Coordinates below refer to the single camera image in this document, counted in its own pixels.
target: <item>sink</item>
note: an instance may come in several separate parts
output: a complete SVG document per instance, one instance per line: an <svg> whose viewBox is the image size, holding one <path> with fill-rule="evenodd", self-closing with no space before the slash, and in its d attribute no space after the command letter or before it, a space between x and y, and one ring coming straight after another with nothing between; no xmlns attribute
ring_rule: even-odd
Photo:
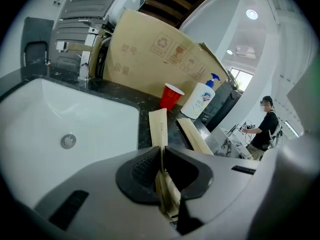
<svg viewBox="0 0 320 240"><path fill-rule="evenodd" d="M78 170L137 149L139 111L44 79L0 103L0 168L34 208Z"/></svg>

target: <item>round recessed light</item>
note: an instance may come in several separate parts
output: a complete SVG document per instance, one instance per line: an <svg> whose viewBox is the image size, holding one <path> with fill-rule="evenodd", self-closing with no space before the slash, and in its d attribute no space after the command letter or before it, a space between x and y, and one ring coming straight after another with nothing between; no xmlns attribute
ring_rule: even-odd
<svg viewBox="0 0 320 240"><path fill-rule="evenodd" d="M246 15L248 16L249 19L251 20L256 20L258 19L258 13L255 10L249 9L246 11Z"/></svg>

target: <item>black marble countertop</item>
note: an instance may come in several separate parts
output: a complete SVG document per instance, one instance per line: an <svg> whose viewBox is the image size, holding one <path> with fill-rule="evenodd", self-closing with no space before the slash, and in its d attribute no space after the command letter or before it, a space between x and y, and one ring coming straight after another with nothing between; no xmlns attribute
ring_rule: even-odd
<svg viewBox="0 0 320 240"><path fill-rule="evenodd" d="M139 110L138 149L152 146L149 112L159 110L160 98L150 94L98 78L85 83L78 80L78 72L69 71L44 64L34 64L23 67L0 78L0 102L12 92L28 82L42 78L57 84L79 90L107 100L133 106ZM181 130L177 119L186 118L180 112L181 106L175 105L167 112L168 144L172 147L191 149L192 147ZM199 120L192 120L208 146L214 144L214 139L204 124Z"/></svg>

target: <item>red plastic cup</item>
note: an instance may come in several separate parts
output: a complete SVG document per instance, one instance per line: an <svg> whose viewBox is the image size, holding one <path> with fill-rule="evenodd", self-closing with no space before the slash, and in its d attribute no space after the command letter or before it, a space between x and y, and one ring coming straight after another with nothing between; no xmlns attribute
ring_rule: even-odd
<svg viewBox="0 0 320 240"><path fill-rule="evenodd" d="M171 84L166 83L160 101L160 107L171 110L182 95L185 95L183 91Z"/></svg>

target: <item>chrome faucet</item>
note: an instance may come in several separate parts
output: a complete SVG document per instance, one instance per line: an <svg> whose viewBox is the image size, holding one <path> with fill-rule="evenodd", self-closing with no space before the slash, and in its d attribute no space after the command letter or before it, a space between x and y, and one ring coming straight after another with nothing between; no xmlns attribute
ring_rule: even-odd
<svg viewBox="0 0 320 240"><path fill-rule="evenodd" d="M86 36L84 44L58 41L56 43L56 49L60 53L67 53L69 51L82 51L78 79L87 82L94 77L97 58L103 38L107 37L108 35L111 36L112 33L99 28L90 20L82 19L79 20L79 22L89 26L88 35Z"/></svg>

